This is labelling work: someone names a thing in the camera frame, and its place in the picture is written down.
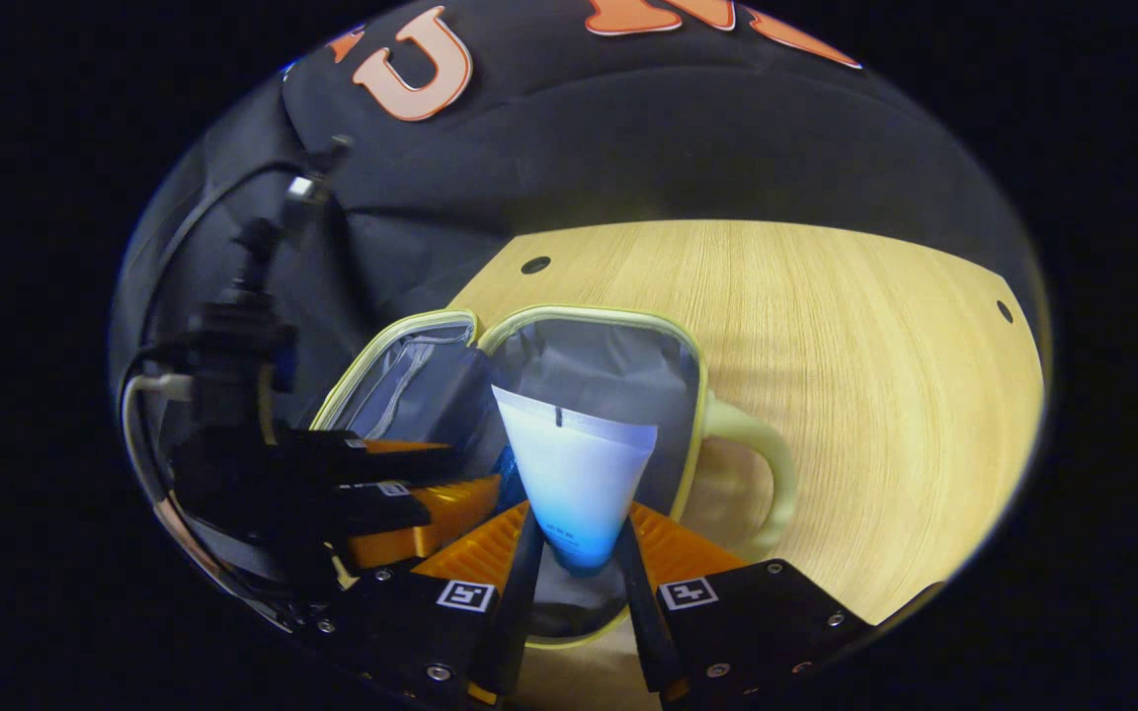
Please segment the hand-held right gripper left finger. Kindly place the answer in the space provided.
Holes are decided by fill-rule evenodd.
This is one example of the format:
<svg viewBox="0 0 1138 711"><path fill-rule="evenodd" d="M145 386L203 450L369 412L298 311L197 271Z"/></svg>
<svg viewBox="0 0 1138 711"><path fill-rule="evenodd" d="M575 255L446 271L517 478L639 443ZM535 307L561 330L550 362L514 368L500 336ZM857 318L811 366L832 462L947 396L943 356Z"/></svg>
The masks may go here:
<svg viewBox="0 0 1138 711"><path fill-rule="evenodd" d="M543 535L529 503L429 559L360 574L299 640L405 708L500 708L523 665Z"/></svg>

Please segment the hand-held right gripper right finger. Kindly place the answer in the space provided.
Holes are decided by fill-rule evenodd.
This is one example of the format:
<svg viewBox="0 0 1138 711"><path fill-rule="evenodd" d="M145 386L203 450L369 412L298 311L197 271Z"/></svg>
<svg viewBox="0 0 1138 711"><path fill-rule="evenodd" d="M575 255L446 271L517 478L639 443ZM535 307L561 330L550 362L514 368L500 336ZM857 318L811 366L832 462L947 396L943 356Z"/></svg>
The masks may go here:
<svg viewBox="0 0 1138 711"><path fill-rule="evenodd" d="M663 706L773 706L866 648L943 589L927 585L879 625L784 559L750 562L632 504L615 541L638 661Z"/></svg>

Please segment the white and blue tube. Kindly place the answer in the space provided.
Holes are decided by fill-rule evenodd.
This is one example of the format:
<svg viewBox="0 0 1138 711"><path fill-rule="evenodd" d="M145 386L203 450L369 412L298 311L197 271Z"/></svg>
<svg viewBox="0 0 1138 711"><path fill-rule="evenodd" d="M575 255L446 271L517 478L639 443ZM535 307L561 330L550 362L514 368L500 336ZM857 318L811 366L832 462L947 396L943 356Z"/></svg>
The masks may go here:
<svg viewBox="0 0 1138 711"><path fill-rule="evenodd" d="M559 567L575 578L612 559L659 429L564 410L492 388L529 507Z"/></svg>

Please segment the black backdrop cloth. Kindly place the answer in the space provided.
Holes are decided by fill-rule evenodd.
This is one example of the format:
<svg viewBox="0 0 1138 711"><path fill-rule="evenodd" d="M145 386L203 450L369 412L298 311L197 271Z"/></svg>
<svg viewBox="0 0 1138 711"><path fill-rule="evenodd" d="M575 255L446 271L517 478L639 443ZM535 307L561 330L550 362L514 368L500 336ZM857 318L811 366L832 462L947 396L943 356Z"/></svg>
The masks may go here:
<svg viewBox="0 0 1138 711"><path fill-rule="evenodd" d="M635 0L412 0L253 86L178 157L129 239L110 303L108 396L148 344L233 276L233 237L277 220L335 135L353 141L324 220L270 290L299 329L282 414L303 423L394 320L440 309L512 238L649 220L759 220L908 240L1006 281L1052 363L1023 220L953 130L884 75L698 0L675 28L607 32Z"/></svg>

